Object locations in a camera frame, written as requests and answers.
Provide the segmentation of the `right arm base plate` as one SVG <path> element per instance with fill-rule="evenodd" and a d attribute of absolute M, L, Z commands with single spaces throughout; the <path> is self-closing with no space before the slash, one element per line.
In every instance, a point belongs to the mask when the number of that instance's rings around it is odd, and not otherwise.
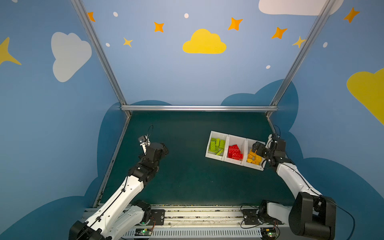
<path fill-rule="evenodd" d="M 242 209 L 241 212 L 244 218 L 243 224 L 246 226 L 256 226 L 269 223 L 259 214 L 259 209 Z"/>

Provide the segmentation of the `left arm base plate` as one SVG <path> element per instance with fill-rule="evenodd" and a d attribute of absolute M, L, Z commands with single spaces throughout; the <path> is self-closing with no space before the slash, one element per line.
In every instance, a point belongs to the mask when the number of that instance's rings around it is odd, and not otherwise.
<path fill-rule="evenodd" d="M 140 225 L 142 226 L 163 226 L 165 221 L 165 210 L 146 211 Z"/>

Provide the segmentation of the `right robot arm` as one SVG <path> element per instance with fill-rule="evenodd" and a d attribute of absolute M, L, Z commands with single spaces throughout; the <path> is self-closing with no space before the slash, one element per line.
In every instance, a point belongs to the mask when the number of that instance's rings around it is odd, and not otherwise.
<path fill-rule="evenodd" d="M 276 170 L 292 192 L 292 207 L 262 201 L 259 216 L 266 221 L 280 221 L 289 225 L 293 234 L 316 240 L 332 240 L 336 231 L 337 206 L 332 198 L 323 196 L 299 172 L 285 152 L 286 142 L 274 135 L 266 145 L 255 142 L 252 153 L 260 156 Z"/>

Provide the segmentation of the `white three-compartment bin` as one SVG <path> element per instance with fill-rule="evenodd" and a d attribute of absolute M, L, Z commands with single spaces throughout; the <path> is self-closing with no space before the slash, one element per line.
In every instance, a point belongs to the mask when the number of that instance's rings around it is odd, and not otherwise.
<path fill-rule="evenodd" d="M 206 157 L 247 168 L 263 171 L 266 161 L 253 150 L 260 141 L 212 131 L 206 149 Z"/>

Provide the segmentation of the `yellow square brick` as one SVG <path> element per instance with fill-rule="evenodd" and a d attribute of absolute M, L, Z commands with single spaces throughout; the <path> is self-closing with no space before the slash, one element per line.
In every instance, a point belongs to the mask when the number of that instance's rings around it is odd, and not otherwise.
<path fill-rule="evenodd" d="M 254 165 L 261 165 L 263 161 L 263 158 L 256 154 L 256 152 L 253 152 L 250 150 L 247 157 L 247 163 L 254 164 Z"/>

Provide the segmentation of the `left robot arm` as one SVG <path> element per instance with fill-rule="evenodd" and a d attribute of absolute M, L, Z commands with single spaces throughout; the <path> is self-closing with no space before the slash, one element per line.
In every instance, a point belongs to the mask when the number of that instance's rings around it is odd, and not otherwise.
<path fill-rule="evenodd" d="M 119 240 L 137 224 L 150 220 L 152 207 L 144 201 L 136 201 L 125 211 L 129 203 L 155 177 L 160 160 L 169 150 L 163 143 L 142 144 L 144 154 L 132 167 L 123 183 L 108 201 L 85 222 L 76 221 L 70 229 L 70 240 Z"/>

